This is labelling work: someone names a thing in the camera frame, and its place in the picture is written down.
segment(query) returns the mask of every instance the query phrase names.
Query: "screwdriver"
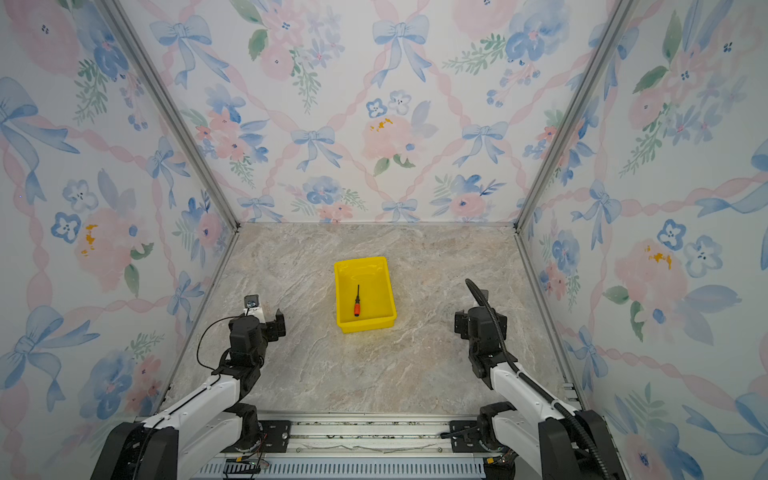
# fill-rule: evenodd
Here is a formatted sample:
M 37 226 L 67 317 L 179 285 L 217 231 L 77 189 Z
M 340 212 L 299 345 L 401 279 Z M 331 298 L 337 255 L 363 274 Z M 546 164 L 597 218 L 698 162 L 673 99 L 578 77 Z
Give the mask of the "screwdriver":
M 360 316 L 360 285 L 357 285 L 357 298 L 355 298 L 355 316 Z

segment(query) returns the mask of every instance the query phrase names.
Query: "marble tabletop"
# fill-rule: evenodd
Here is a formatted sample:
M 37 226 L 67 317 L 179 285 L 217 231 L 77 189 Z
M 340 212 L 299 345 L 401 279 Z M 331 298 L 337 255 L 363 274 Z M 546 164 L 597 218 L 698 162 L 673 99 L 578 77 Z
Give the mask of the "marble tabletop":
M 344 334 L 336 325 L 333 264 L 387 257 L 398 317 L 389 329 Z M 476 415 L 503 398 L 475 378 L 453 314 L 473 305 L 464 279 L 490 291 L 508 317 L 507 346 L 544 386 L 562 396 L 563 376 L 525 277 L 513 229 L 462 224 L 245 224 L 172 380 L 166 404 L 208 371 L 194 358 L 206 326 L 258 293 L 267 319 L 280 308 L 287 334 L 266 350 L 261 378 L 244 402 L 259 410 Z M 227 322 L 200 348 L 216 365 L 229 346 Z

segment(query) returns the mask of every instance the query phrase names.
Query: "wall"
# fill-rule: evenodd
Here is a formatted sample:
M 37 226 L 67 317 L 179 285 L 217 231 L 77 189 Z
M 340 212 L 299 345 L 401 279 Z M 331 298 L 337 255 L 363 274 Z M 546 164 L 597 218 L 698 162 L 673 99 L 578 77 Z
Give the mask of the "wall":
M 641 0 L 532 217 L 633 478 L 768 478 L 766 21 L 765 2 Z
M 230 230 L 90 2 L 0 6 L 0 477 L 155 409 Z
M 514 220 L 614 4 L 122 3 L 234 211 L 278 222 Z

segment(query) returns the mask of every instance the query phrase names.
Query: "yellow plastic bin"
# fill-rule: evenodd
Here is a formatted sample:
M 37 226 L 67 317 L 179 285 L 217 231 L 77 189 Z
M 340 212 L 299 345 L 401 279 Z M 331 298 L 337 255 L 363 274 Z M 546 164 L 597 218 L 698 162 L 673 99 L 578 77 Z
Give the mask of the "yellow plastic bin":
M 395 325 L 397 310 L 386 257 L 357 258 L 333 265 L 336 274 L 336 325 L 344 333 Z M 355 298 L 360 285 L 360 316 Z

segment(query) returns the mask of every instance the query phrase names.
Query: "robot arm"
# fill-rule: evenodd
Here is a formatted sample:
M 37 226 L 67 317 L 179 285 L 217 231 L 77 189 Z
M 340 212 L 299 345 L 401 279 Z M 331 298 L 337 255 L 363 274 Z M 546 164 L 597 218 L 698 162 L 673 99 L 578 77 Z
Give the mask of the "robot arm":
M 285 336 L 285 319 L 277 310 L 274 321 L 264 322 L 259 297 L 251 295 L 229 328 L 230 348 L 208 379 L 143 422 L 115 427 L 91 480 L 187 479 L 226 447 L 248 452 L 264 440 L 256 407 L 239 401 L 261 376 L 267 343 Z
M 480 290 L 469 279 L 466 282 L 481 306 L 457 312 L 454 331 L 469 340 L 475 376 L 507 402 L 482 407 L 473 432 L 444 436 L 469 435 L 489 451 L 506 448 L 501 458 L 489 459 L 489 463 L 512 470 L 514 459 L 520 456 L 547 480 L 625 480 L 602 417 L 591 410 L 575 409 L 533 380 L 503 343 L 507 318 L 490 307 L 487 290 Z

